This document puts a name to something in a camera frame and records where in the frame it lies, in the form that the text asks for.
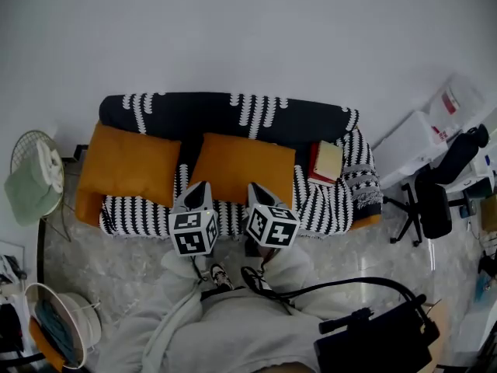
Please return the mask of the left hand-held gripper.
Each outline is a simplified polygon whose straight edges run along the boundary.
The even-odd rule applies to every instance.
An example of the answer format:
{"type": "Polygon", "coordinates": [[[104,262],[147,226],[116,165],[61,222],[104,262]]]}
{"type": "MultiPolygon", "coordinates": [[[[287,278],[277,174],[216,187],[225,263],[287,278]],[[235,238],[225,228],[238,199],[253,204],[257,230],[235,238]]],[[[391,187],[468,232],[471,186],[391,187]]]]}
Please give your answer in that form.
{"type": "Polygon", "coordinates": [[[176,199],[174,210],[202,210],[169,215],[169,234],[179,256],[211,254],[219,236],[218,214],[214,209],[209,182],[189,186],[176,199]]]}

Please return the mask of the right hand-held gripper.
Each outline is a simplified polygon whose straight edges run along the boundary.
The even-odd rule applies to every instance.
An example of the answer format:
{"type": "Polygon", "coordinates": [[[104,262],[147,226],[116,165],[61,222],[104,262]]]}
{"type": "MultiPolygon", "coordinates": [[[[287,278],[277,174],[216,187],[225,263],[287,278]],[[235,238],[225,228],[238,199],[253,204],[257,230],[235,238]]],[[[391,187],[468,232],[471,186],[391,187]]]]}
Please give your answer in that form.
{"type": "Polygon", "coordinates": [[[301,222],[277,195],[264,186],[250,183],[247,206],[246,256],[260,256],[260,246],[271,249],[292,246],[301,222]]]}

